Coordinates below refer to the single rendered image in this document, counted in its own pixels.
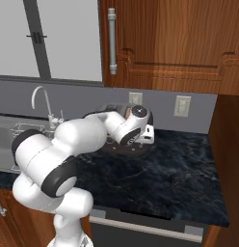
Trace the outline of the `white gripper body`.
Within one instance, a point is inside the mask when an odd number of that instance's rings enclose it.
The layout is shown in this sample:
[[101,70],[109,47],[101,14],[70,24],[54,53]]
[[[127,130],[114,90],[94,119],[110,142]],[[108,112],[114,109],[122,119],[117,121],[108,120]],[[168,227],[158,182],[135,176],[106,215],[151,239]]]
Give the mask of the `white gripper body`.
[[154,143],[154,137],[153,136],[142,136],[140,138],[140,143],[152,145]]

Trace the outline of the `tall wooden cabinet side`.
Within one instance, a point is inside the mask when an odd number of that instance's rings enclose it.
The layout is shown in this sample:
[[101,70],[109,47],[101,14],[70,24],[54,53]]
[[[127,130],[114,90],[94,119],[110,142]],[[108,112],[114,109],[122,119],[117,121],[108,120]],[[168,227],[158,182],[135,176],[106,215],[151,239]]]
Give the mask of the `tall wooden cabinet side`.
[[202,247],[239,247],[239,96],[218,96],[208,137],[229,226],[210,225]]

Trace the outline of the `dark dishwasher front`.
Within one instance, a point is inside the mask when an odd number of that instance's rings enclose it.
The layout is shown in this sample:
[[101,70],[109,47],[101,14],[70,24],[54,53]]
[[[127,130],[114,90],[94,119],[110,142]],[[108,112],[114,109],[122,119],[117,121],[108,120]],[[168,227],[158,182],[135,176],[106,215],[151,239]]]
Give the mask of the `dark dishwasher front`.
[[[161,219],[103,206],[94,206],[92,216],[178,233],[192,233],[201,237],[205,237],[208,228],[202,223]],[[201,243],[99,223],[91,223],[91,230],[94,247],[202,247]]]

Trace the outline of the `silver curved tap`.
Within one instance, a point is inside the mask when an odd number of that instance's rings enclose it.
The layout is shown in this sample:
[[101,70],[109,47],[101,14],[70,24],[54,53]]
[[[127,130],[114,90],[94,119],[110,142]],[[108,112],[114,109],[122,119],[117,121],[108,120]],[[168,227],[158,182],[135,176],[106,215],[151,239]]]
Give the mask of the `silver curved tap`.
[[61,115],[61,118],[55,118],[54,117],[54,114],[52,113],[52,110],[51,110],[51,105],[49,102],[48,93],[44,89],[43,86],[37,86],[36,89],[32,92],[31,105],[32,105],[33,109],[36,109],[36,95],[37,95],[38,91],[43,91],[43,93],[44,93],[46,106],[47,106],[47,112],[48,112],[49,126],[51,129],[55,129],[59,124],[62,124],[65,121],[64,115]]

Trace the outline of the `grey framed window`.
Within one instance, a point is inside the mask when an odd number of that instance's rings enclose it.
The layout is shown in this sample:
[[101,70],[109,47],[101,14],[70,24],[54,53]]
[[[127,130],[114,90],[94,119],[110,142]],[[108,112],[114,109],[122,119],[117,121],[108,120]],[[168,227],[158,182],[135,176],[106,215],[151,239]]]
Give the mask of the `grey framed window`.
[[0,77],[102,83],[98,0],[0,0]]

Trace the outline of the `steel sink basin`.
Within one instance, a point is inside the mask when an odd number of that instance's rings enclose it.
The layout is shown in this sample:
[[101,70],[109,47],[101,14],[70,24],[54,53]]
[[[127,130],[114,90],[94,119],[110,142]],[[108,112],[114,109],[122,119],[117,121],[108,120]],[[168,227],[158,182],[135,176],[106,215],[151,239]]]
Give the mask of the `steel sink basin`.
[[13,142],[11,128],[17,123],[44,124],[46,128],[51,129],[47,120],[0,116],[0,172],[18,174],[18,172],[12,171],[14,162],[11,149]]

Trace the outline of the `wooden base cupboard door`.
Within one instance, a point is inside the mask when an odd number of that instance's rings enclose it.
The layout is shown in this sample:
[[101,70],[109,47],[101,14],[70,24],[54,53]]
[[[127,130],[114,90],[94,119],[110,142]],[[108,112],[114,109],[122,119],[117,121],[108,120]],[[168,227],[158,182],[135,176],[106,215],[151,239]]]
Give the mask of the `wooden base cupboard door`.
[[0,213],[0,247],[47,247],[52,240],[58,247],[65,244],[65,232],[71,238],[77,230],[92,237],[89,216],[73,222],[70,231],[61,215],[23,206],[10,190],[0,189],[0,204],[7,210],[5,217]]

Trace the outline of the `small white wall socket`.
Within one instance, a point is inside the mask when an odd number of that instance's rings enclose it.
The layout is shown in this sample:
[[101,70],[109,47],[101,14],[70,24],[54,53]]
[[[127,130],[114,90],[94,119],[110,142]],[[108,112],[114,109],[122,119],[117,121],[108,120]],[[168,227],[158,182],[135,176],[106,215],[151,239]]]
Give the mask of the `small white wall socket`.
[[143,104],[143,94],[142,93],[129,93],[129,102],[132,104],[142,105]]

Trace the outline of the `white wall light switch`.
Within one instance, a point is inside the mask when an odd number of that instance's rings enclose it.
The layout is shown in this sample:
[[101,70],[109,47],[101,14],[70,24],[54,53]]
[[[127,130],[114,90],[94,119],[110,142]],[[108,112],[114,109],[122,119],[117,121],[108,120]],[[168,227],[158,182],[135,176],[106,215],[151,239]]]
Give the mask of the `white wall light switch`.
[[187,117],[189,115],[190,103],[190,96],[177,96],[173,114],[176,117]]

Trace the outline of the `wooden wall cupboard door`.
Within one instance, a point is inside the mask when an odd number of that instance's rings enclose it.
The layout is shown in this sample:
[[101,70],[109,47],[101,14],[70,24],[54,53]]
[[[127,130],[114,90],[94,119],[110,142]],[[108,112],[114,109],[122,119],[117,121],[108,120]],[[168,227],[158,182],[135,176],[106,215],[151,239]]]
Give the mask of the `wooden wall cupboard door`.
[[99,9],[106,87],[239,96],[239,0],[99,0]]

